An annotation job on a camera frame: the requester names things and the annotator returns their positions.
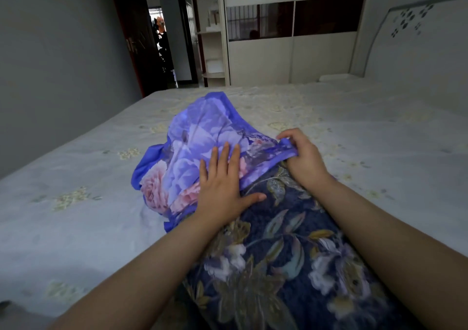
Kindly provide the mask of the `dark inner door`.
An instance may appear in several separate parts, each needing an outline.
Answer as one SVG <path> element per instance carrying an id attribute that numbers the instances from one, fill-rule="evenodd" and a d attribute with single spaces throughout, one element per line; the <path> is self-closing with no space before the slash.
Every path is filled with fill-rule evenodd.
<path id="1" fill-rule="evenodd" d="M 200 84 L 203 80 L 201 59 L 198 48 L 199 24 L 196 0 L 178 0 L 184 31 L 184 40 L 190 65 L 191 81 Z"/>

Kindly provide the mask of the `dark hanging clothes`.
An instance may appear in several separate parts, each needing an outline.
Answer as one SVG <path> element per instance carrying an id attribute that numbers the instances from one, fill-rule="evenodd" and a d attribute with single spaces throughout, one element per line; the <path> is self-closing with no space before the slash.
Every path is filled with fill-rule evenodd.
<path id="1" fill-rule="evenodd" d="M 161 59 L 163 73 L 169 83 L 176 83 L 174 78 L 174 65 L 168 42 L 165 23 L 162 17 L 158 16 L 152 25 L 153 35 Z"/>

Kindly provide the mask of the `person's left hand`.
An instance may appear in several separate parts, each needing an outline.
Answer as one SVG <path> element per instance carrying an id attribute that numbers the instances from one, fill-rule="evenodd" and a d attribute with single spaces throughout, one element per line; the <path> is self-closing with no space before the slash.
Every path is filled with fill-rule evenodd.
<path id="1" fill-rule="evenodd" d="M 228 176 L 222 180 L 218 180 L 220 154 L 218 147 L 212 149 L 211 157 L 206 162 L 208 181 L 200 188 L 196 211 L 189 218 L 190 224 L 199 226 L 203 231 L 217 231 L 246 210 L 241 209 L 239 203 L 242 197 L 239 182 L 240 145 L 235 144 L 233 149 L 230 146 Z"/>

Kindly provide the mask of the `dark brown door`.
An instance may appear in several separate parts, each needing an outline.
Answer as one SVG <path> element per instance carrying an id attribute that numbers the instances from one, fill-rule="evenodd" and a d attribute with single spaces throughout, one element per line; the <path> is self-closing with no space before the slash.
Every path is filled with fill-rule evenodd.
<path id="1" fill-rule="evenodd" d="M 146 0 L 113 0 L 142 96 L 167 89 Z"/>

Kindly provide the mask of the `white pillow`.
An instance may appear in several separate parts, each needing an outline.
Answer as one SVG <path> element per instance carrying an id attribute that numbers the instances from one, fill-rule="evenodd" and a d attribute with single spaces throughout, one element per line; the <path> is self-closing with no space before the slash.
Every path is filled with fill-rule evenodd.
<path id="1" fill-rule="evenodd" d="M 359 75 L 353 75 L 349 73 L 342 73 L 342 74 L 329 74 L 329 75 L 322 75 L 317 80 L 318 83 L 328 83 L 333 81 L 342 81 L 342 80 L 355 80 L 355 79 L 362 79 L 363 77 Z"/>

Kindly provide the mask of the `person's left forearm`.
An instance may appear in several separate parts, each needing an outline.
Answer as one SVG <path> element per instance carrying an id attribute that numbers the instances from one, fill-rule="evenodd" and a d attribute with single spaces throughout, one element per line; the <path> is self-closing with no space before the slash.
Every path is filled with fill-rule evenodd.
<path id="1" fill-rule="evenodd" d="M 48 330 L 149 330 L 214 236 L 239 213 L 196 211 L 75 303 Z"/>

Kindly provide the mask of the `dark blue floral pillow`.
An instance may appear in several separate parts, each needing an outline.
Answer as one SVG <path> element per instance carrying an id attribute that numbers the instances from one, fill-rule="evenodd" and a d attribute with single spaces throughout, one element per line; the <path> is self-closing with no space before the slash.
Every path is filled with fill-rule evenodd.
<path id="1" fill-rule="evenodd" d="M 212 330 L 425 330 L 285 162 L 251 192 L 183 281 Z"/>

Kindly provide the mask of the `person's right forearm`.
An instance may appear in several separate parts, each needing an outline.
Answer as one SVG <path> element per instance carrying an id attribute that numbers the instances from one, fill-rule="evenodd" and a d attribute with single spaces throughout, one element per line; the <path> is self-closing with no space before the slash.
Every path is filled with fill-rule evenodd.
<path id="1" fill-rule="evenodd" d="M 468 257 L 332 177 L 307 189 L 385 286 L 430 330 L 468 330 Z"/>

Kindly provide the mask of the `white wardrobe with dark stripe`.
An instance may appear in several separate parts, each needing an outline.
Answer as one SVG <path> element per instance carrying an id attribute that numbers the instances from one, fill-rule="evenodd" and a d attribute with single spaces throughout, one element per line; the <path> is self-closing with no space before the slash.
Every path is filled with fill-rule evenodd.
<path id="1" fill-rule="evenodd" d="M 223 0 L 229 82 L 304 84 L 348 73 L 364 0 Z"/>

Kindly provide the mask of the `person's right hand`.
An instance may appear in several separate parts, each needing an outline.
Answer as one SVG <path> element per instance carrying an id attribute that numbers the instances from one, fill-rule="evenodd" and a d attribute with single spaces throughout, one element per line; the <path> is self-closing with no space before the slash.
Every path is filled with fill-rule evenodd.
<path id="1" fill-rule="evenodd" d="M 334 181 L 325 167 L 317 146 L 299 128 L 287 129 L 281 132 L 277 138 L 288 139 L 296 148 L 297 153 L 300 153 L 302 171 L 290 172 L 290 174 L 308 192 L 317 195 L 322 187 Z"/>

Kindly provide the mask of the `white open shelf unit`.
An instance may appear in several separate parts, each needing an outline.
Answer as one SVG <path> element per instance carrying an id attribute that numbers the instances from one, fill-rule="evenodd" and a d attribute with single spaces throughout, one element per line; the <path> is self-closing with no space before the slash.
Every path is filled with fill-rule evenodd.
<path id="1" fill-rule="evenodd" d="M 198 48 L 201 59 L 203 83 L 206 87 L 222 87 L 231 85 L 229 73 L 229 58 L 227 48 L 227 27 L 225 17 L 225 0 L 196 0 L 197 19 L 199 24 Z M 208 9 L 218 8 L 220 14 L 221 31 L 207 32 Z M 224 73 L 206 73 L 205 61 L 208 59 L 222 59 Z"/>

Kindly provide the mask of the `white box on shelf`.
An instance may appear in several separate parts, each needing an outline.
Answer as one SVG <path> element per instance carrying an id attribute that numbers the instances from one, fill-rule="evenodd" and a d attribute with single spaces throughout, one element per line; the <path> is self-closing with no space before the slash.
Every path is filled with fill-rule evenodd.
<path id="1" fill-rule="evenodd" d="M 221 22 L 218 8 L 208 9 L 208 26 L 206 27 L 207 32 L 220 32 Z"/>

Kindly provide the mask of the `white embroidered bed sheet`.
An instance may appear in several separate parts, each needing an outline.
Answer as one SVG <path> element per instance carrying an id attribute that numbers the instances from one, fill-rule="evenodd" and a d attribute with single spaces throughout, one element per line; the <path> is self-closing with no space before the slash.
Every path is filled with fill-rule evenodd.
<path id="1" fill-rule="evenodd" d="M 0 180 L 0 314 L 59 319 L 167 234 L 132 174 L 207 94 L 154 94 Z M 468 117 L 363 78 L 225 94 L 258 132 L 279 141 L 299 128 L 333 179 L 468 257 Z M 212 330 L 185 278 L 155 327 Z"/>

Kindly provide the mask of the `blue floral pillowcase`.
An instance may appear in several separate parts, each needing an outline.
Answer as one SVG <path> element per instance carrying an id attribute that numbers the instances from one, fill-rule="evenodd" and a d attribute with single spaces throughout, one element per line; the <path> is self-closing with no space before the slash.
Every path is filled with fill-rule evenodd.
<path id="1" fill-rule="evenodd" d="M 236 111 L 224 92 L 210 92 L 175 115 L 164 144 L 150 146 L 131 178 L 147 207 L 168 221 L 168 233 L 196 209 L 199 164 L 209 162 L 214 147 L 225 143 L 230 154 L 240 146 L 239 189 L 242 191 L 278 163 L 297 156 L 287 140 L 270 138 Z"/>

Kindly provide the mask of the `white bed headboard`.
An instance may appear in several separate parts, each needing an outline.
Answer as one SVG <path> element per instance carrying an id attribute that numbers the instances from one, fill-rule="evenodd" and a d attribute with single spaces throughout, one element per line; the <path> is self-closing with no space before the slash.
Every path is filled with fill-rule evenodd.
<path id="1" fill-rule="evenodd" d="M 468 117 L 468 0 L 390 7 L 350 73 Z"/>

